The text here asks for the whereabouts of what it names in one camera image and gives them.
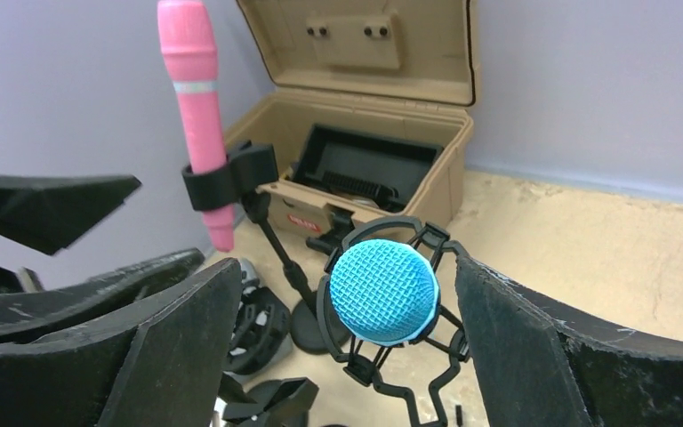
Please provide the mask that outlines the blue microphone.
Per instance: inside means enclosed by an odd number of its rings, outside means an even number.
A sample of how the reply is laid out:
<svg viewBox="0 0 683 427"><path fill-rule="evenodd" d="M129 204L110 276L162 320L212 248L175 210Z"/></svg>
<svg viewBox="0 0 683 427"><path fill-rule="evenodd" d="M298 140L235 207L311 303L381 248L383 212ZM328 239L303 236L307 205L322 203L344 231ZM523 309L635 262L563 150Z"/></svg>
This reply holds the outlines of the blue microphone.
<svg viewBox="0 0 683 427"><path fill-rule="evenodd" d="M440 288L429 261L414 248L370 239L340 256L329 294L357 338L394 346L417 338L436 317Z"/></svg>

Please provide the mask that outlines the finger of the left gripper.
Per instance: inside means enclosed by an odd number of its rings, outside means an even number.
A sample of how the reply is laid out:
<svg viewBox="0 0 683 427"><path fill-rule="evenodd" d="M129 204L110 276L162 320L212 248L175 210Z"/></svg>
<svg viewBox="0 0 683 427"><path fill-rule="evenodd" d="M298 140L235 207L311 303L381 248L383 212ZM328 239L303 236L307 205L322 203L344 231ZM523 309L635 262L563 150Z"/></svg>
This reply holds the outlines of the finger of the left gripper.
<svg viewBox="0 0 683 427"><path fill-rule="evenodd" d="M193 248L138 262L61 289L0 294L0 343L31 342L101 317L180 283L204 261L203 253Z"/></svg>
<svg viewBox="0 0 683 427"><path fill-rule="evenodd" d="M0 175L0 236L56 254L114 213L140 186L132 175Z"/></svg>

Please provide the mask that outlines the black shock-mount desk stand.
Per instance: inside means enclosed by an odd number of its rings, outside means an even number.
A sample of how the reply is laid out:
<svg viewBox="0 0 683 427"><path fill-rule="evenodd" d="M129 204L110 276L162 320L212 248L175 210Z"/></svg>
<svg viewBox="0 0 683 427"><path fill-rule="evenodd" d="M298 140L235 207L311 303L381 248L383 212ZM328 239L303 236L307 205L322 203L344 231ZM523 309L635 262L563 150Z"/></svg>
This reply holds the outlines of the black shock-mount desk stand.
<svg viewBox="0 0 683 427"><path fill-rule="evenodd" d="M249 260L238 261L242 295L224 371L246 383L291 353L291 312Z"/></svg>

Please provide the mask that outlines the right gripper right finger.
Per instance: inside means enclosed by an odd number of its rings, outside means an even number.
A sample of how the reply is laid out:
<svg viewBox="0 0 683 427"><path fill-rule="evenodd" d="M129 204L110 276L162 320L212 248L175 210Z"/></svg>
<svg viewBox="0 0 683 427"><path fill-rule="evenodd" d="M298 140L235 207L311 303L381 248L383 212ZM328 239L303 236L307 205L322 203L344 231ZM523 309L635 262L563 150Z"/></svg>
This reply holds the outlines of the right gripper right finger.
<svg viewBox="0 0 683 427"><path fill-rule="evenodd" d="M468 255L455 290L493 426L683 426L683 342L595 317Z"/></svg>

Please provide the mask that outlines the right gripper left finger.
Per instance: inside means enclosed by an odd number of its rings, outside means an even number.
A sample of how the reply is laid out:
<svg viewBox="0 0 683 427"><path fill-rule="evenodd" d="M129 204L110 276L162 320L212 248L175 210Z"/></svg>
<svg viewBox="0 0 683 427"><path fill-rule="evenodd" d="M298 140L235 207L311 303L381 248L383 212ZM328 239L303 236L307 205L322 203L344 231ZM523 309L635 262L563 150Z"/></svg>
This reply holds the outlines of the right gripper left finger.
<svg viewBox="0 0 683 427"><path fill-rule="evenodd" d="M242 292L227 258L33 342L0 343L0 426L207 426Z"/></svg>

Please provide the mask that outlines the black clip desk stand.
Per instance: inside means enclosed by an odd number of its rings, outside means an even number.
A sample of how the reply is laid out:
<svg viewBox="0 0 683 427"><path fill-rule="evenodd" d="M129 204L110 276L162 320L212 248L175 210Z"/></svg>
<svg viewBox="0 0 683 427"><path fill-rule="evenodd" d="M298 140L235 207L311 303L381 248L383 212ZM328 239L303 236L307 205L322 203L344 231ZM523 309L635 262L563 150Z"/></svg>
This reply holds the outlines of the black clip desk stand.
<svg viewBox="0 0 683 427"><path fill-rule="evenodd" d="M225 403L220 418L226 426L305 427L318 392L307 377L268 380L244 391L236 379L224 375L218 394Z"/></svg>

